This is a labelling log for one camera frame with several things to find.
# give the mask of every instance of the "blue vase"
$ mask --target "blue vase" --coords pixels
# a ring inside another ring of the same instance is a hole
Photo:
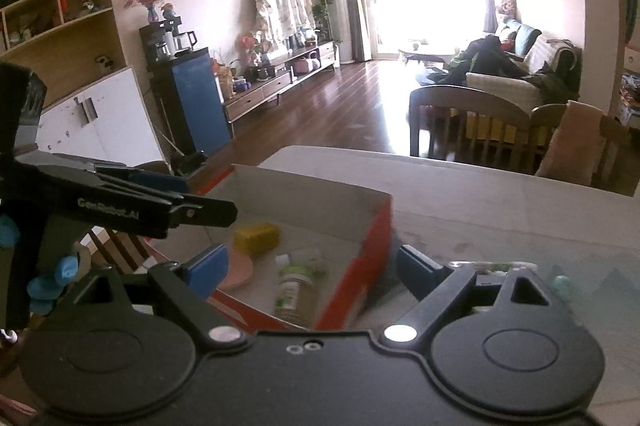
[[[146,8],[148,15],[146,16],[146,20],[149,23],[155,23],[156,21],[158,21],[159,17],[158,17],[158,13],[156,12],[156,9],[153,7],[147,7]]]

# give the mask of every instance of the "pink towel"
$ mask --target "pink towel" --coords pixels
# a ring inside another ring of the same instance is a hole
[[[601,121],[598,108],[569,101],[536,176],[589,186],[602,152]]]

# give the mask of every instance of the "couch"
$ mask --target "couch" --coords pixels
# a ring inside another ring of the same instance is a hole
[[[527,75],[535,74],[548,63],[556,75],[564,80],[569,90],[577,91],[572,71],[578,63],[578,55],[571,43],[543,34],[542,31],[516,20],[506,20],[500,24],[498,32],[504,30],[516,30],[513,53],[510,56]],[[466,85],[507,99],[528,113],[545,104],[538,88],[517,78],[467,73]]]

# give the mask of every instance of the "table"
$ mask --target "table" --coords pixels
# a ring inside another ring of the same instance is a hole
[[[398,48],[399,58],[406,65],[410,60],[420,62],[441,62],[449,64],[451,59],[456,55],[455,48],[446,48],[444,46],[436,46],[434,44],[418,44],[418,48],[414,48],[411,43],[402,48]]]
[[[437,261],[532,261],[543,279],[569,276],[572,311],[607,358],[593,406],[606,414],[619,406],[607,403],[637,400],[629,425],[638,422],[638,200],[511,171],[331,148],[284,148],[260,167],[391,194],[402,242]]]

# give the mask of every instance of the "silver bolt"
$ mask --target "silver bolt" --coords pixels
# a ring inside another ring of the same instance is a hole
[[[300,345],[289,345],[287,346],[287,352],[289,352],[292,356],[301,356],[305,353],[305,349]]]
[[[242,332],[235,327],[215,327],[209,330],[209,337],[217,343],[233,343],[242,337]]]
[[[316,350],[322,350],[322,343],[319,341],[308,341],[305,343],[305,350],[315,352]]]
[[[409,325],[391,325],[385,329],[385,337],[395,343],[406,343],[413,341],[418,335],[414,327]]]

